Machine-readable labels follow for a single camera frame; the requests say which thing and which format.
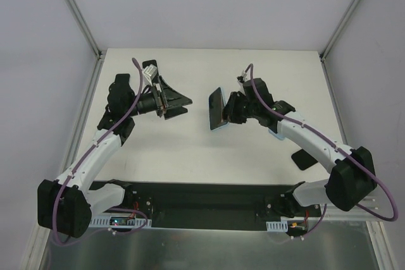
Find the light blue cased phone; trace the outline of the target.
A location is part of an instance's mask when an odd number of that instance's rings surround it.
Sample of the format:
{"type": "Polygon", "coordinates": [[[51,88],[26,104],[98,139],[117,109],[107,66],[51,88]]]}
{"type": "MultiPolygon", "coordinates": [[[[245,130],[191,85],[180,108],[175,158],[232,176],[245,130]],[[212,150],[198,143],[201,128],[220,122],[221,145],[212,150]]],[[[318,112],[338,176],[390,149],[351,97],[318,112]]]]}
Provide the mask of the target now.
{"type": "Polygon", "coordinates": [[[228,125],[228,121],[224,118],[223,110],[225,108],[224,94],[221,87],[218,87],[208,97],[209,108],[209,129],[217,130],[228,125]]]}

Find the light blue phone case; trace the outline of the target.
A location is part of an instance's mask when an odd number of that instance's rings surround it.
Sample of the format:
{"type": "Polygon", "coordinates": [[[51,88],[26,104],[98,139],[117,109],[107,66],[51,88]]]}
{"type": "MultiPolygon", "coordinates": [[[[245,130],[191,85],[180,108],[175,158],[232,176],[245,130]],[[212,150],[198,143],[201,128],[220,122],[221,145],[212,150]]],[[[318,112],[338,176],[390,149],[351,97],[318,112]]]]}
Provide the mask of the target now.
{"type": "Polygon", "coordinates": [[[278,140],[284,140],[285,137],[282,134],[276,133],[271,129],[268,129],[269,134],[273,135],[278,140]]]}

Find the black smartphone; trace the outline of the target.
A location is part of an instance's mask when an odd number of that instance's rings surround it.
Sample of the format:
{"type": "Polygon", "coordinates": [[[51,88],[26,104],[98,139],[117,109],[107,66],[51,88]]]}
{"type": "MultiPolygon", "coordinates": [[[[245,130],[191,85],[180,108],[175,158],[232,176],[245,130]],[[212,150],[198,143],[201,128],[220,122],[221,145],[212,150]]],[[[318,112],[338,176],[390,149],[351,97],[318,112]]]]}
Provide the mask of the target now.
{"type": "Polygon", "coordinates": [[[124,83],[128,85],[130,83],[130,74],[128,73],[116,74],[115,83],[124,83]]]}
{"type": "Polygon", "coordinates": [[[143,61],[142,72],[144,76],[155,77],[158,74],[157,61],[155,59],[143,61]]]}

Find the black cased phone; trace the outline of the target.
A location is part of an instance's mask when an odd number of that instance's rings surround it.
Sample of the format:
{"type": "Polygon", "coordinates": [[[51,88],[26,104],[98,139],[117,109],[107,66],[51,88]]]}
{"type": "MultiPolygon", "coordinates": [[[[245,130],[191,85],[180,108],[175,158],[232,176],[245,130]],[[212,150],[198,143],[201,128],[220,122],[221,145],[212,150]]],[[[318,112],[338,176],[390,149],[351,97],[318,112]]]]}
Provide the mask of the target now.
{"type": "Polygon", "coordinates": [[[291,159],[301,171],[305,171],[318,163],[318,161],[304,149],[293,153],[291,159]]]}

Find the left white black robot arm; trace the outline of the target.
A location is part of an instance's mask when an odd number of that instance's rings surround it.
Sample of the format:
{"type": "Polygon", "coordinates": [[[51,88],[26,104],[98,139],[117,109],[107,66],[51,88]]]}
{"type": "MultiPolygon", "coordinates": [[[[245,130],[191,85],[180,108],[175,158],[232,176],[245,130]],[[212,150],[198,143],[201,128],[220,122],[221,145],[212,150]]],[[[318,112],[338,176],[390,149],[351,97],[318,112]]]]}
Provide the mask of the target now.
{"type": "Polygon", "coordinates": [[[131,183],[110,180],[91,190],[93,181],[129,138],[135,126],[134,116],[155,112],[168,120],[187,113],[187,106],[192,104],[190,98],[171,88],[160,75],[146,88],[135,93],[129,74],[115,76],[108,88],[103,117],[87,151],[57,179],[43,180],[37,188],[37,222],[41,227],[79,238],[99,214],[114,207],[128,212],[135,206],[131,183]]]}

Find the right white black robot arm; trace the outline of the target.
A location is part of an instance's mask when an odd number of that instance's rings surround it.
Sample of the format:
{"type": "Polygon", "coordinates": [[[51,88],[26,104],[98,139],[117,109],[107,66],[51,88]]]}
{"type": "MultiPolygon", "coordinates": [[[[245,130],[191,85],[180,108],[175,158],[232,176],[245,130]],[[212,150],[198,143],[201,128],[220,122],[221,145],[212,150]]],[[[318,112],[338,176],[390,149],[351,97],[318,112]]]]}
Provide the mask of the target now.
{"type": "Polygon", "coordinates": [[[299,216],[316,204],[332,204],[350,211],[377,187],[368,149],[354,149],[324,136],[309,126],[293,106],[274,101],[271,94],[262,98],[254,92],[232,92],[227,102],[220,102],[219,117],[239,125],[257,120],[274,136],[287,138],[300,147],[291,156],[299,169],[320,164],[329,174],[326,180],[299,182],[275,198],[271,206],[282,216],[299,216]]]}

